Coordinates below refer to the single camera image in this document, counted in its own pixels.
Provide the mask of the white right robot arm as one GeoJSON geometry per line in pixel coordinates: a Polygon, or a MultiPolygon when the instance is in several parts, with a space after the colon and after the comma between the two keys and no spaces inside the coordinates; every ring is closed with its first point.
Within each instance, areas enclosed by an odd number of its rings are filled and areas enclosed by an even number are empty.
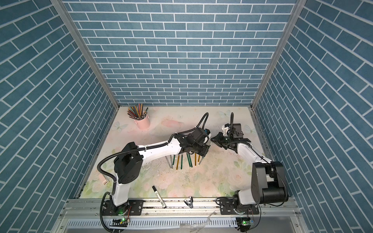
{"type": "Polygon", "coordinates": [[[289,194],[283,164],[259,154],[251,141],[244,137],[240,124],[223,125],[222,131],[211,141],[220,148],[233,150],[252,164],[251,187],[235,192],[233,196],[235,206],[251,204],[281,206],[288,201],[289,194]]]}

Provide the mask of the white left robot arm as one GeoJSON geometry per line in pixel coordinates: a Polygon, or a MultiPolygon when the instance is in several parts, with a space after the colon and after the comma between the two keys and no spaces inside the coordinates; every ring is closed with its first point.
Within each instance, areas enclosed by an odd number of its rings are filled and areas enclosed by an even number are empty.
{"type": "Polygon", "coordinates": [[[128,143],[114,159],[113,204],[120,206],[128,202],[130,183],[138,178],[143,165],[162,157],[184,153],[196,153],[204,157],[210,147],[207,143],[210,137],[209,129],[196,128],[188,135],[176,134],[168,141],[151,145],[128,143]]]}

